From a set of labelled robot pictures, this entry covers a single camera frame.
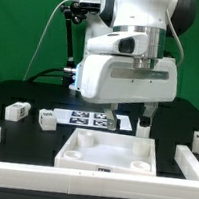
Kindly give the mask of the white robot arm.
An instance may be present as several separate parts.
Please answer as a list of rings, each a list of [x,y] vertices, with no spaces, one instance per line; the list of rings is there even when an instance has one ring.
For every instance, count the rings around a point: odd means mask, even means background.
[[[82,61],[64,70],[71,90],[104,107],[108,129],[118,128],[120,103],[142,103],[148,127],[158,104],[174,100],[182,63],[164,55],[164,40],[189,27],[179,11],[194,7],[195,0],[71,0],[72,21],[88,25]]]

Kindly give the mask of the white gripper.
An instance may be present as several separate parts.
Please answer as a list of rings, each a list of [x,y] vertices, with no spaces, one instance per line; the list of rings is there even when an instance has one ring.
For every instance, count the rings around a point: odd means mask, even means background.
[[[109,104],[104,108],[108,130],[116,130],[116,103],[146,102],[140,125],[149,127],[158,102],[170,102],[176,96],[174,59],[165,57],[152,70],[135,69],[133,63],[133,57],[119,55],[90,55],[84,61],[80,93],[85,101]]]

